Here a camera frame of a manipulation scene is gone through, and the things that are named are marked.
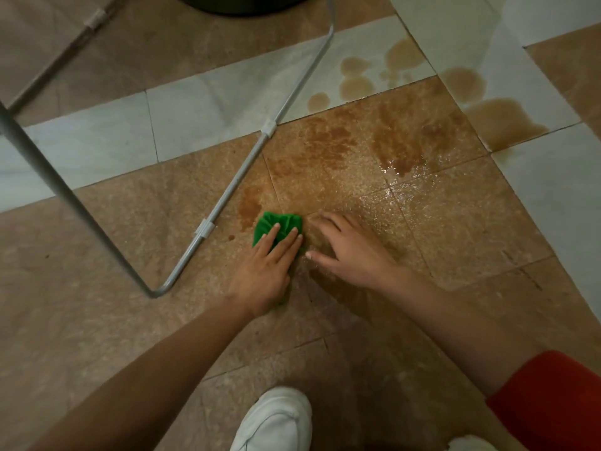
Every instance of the white tile strip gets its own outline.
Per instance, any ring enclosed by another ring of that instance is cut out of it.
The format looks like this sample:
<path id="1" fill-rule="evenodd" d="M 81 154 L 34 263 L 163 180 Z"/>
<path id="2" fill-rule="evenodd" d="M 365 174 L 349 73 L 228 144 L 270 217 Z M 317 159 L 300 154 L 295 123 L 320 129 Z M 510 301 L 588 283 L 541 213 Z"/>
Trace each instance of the white tile strip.
<path id="1" fill-rule="evenodd" d="M 521 45 L 601 22 L 601 0 L 488 0 Z"/>
<path id="2" fill-rule="evenodd" d="M 379 77 L 385 69 L 385 53 L 407 36 L 396 16 L 337 32 L 284 121 L 309 115 L 308 100 L 315 93 L 327 94 L 328 107 L 343 104 L 340 66 L 348 57 L 370 62 L 363 73 L 374 87 L 369 94 L 434 75 L 424 61 L 400 73 L 394 85 Z M 266 117 L 275 115 L 320 41 L 292 45 L 148 90 L 159 160 L 259 130 Z"/>
<path id="3" fill-rule="evenodd" d="M 486 82 L 484 101 L 515 100 L 549 131 L 580 121 L 486 0 L 390 1 L 451 93 L 445 71 L 468 68 Z"/>
<path id="4" fill-rule="evenodd" d="M 601 142 L 582 123 L 492 157 L 601 319 Z"/>
<path id="5" fill-rule="evenodd" d="M 157 162 L 145 93 L 26 131 L 72 189 Z M 52 196 L 4 136 L 0 136 L 0 190 L 0 212 Z"/>

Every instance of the forearm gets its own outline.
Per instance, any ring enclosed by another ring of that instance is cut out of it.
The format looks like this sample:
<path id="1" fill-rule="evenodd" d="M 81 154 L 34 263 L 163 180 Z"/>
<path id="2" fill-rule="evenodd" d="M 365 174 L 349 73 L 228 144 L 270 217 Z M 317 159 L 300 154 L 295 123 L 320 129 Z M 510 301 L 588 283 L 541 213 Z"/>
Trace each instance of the forearm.
<path id="1" fill-rule="evenodd" d="M 33 450 L 154 449 L 204 374 L 252 319 L 223 298 L 117 373 Z"/>
<path id="2" fill-rule="evenodd" d="M 397 304 L 486 396 L 544 350 L 409 269 L 398 267 L 387 275 L 380 293 Z"/>

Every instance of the person's left hand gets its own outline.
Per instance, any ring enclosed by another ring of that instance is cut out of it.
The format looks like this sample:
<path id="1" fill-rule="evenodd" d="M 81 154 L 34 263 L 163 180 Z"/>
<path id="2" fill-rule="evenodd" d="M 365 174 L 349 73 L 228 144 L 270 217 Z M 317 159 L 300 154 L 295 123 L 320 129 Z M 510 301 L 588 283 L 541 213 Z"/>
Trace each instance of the person's left hand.
<path id="1" fill-rule="evenodd" d="M 302 244 L 302 235 L 293 228 L 269 252 L 280 230 L 276 223 L 269 234 L 257 242 L 238 268 L 229 285 L 229 297 L 246 307 L 256 318 L 267 313 L 290 283 L 288 269 Z"/>

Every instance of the red shirt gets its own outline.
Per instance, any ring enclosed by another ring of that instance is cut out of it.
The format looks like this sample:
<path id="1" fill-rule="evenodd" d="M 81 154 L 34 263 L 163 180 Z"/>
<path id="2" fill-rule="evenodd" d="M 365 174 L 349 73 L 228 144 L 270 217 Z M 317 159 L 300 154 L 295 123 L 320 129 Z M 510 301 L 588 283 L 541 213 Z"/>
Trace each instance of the red shirt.
<path id="1" fill-rule="evenodd" d="M 559 351 L 526 363 L 486 403 L 530 451 L 601 450 L 601 378 Z"/>

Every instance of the person's right arm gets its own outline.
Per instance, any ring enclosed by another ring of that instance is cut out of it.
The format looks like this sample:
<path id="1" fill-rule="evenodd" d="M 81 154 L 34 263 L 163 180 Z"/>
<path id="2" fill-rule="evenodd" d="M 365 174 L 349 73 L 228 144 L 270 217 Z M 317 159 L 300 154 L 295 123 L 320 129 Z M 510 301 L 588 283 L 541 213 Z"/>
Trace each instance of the person's right arm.
<path id="1" fill-rule="evenodd" d="M 312 224 L 336 258 L 317 251 L 306 257 L 395 303 L 488 397 L 495 414 L 529 449 L 601 449 L 596 374 L 399 265 L 354 216 L 326 212 Z"/>

